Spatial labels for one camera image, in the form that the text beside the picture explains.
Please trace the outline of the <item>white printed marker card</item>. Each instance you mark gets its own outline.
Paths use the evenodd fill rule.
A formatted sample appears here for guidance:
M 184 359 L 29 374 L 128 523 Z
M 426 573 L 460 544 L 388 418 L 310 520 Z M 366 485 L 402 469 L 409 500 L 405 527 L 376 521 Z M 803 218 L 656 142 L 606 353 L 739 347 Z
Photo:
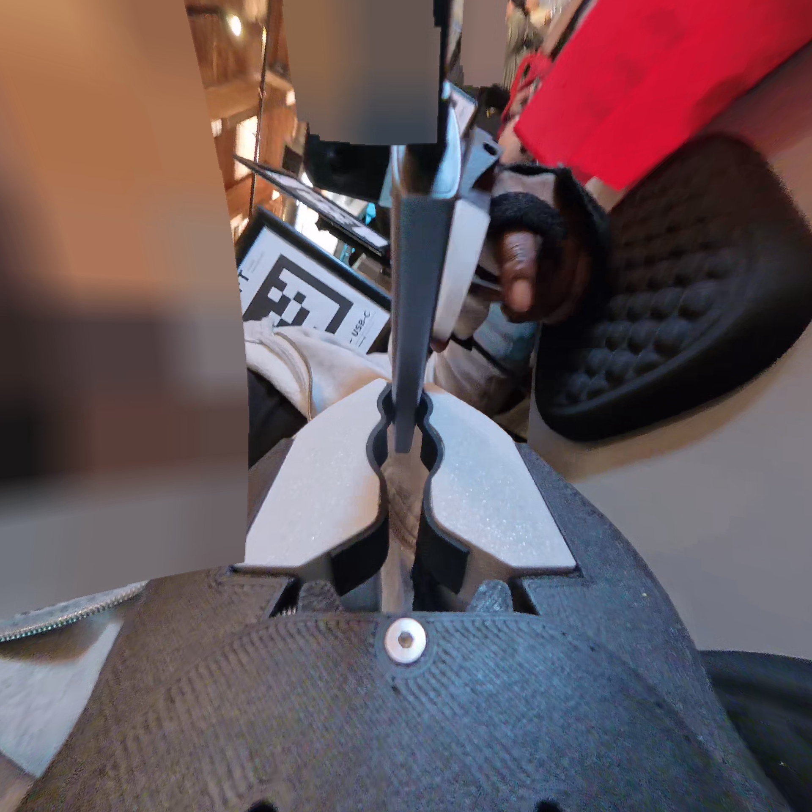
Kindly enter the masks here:
M 385 351 L 391 298 L 265 208 L 236 242 L 243 322 L 306 327 L 365 354 Z

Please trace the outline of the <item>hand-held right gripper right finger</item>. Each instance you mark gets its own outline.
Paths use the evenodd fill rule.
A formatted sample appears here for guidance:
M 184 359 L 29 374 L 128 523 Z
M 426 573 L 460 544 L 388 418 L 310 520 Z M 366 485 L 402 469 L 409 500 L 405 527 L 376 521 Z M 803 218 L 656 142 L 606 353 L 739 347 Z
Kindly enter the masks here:
M 421 500 L 415 564 L 444 595 L 486 581 L 569 576 L 577 563 L 519 447 L 442 390 L 421 401 Z

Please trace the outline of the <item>grey zippered bag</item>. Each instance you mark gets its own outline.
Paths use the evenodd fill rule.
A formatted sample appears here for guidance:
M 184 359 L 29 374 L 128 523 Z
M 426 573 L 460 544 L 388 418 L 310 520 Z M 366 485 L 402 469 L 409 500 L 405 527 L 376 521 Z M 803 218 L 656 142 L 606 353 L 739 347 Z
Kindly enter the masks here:
M 137 582 L 17 614 L 1 629 L 2 808 L 12 809 L 74 728 L 123 625 Z

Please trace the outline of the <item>person's pale sweatshirt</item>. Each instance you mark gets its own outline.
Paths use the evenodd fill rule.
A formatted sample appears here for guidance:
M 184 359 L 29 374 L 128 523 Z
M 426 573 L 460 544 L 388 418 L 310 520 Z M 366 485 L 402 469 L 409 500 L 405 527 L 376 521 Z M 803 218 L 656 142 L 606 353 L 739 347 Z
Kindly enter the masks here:
M 385 352 L 367 354 L 326 332 L 274 326 L 269 318 L 243 328 L 248 369 L 308 420 L 372 381 L 391 382 Z

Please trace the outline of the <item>black dimpled pad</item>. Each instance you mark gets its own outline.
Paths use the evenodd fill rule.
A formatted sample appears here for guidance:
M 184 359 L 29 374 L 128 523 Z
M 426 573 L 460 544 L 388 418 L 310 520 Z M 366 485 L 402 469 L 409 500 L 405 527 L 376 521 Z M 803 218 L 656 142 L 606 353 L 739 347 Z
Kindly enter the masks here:
M 809 326 L 810 228 L 744 141 L 684 145 L 609 220 L 607 265 L 576 314 L 540 336 L 536 405 L 565 439 L 612 439 L 699 409 Z

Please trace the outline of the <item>person's left hand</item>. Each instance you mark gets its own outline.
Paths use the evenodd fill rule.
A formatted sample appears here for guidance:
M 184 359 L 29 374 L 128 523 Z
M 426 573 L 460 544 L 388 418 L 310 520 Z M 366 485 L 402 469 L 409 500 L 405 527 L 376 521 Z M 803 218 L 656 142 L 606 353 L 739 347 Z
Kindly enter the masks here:
M 489 242 L 508 320 L 557 324 L 577 309 L 593 266 L 587 199 L 568 170 L 513 163 L 496 173 Z

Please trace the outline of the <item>pale crumpled cloth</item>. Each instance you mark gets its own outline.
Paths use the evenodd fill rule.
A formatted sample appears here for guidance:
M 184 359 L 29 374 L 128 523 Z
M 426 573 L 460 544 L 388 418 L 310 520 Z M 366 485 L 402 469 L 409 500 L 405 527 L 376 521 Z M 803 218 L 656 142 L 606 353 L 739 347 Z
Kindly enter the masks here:
M 468 296 L 453 340 L 432 354 L 426 380 L 524 442 L 538 329 L 535 322 L 510 321 L 500 303 Z

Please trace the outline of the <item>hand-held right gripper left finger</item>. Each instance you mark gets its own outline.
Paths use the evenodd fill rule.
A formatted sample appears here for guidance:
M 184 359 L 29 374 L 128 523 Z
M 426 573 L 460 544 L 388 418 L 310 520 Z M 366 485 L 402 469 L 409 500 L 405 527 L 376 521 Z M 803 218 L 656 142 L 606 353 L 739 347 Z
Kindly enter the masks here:
M 387 405 L 374 379 L 318 414 L 261 487 L 243 570 L 329 582 L 340 597 L 369 582 L 389 553 Z

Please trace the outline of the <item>red plastic case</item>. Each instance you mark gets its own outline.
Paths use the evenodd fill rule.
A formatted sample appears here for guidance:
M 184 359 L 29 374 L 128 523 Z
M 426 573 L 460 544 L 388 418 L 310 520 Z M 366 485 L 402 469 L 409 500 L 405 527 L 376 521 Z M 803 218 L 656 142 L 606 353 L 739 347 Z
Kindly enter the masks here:
M 543 166 L 622 191 L 810 38 L 810 1 L 596 2 L 513 132 Z

